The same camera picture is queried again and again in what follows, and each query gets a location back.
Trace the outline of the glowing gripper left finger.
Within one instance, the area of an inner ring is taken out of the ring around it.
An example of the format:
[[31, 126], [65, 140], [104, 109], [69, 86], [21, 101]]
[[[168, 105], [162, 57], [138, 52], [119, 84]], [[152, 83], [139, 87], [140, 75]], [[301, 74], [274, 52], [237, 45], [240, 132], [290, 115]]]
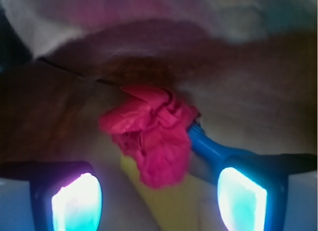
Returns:
[[102, 190], [86, 161], [0, 165], [2, 231], [95, 231]]

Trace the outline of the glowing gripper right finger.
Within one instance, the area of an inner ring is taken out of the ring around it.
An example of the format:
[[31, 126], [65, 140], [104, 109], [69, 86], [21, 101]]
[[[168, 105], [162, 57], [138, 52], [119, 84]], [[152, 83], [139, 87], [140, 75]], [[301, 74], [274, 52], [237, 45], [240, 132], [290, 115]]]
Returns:
[[229, 231], [316, 231], [317, 156], [231, 156], [217, 198]]

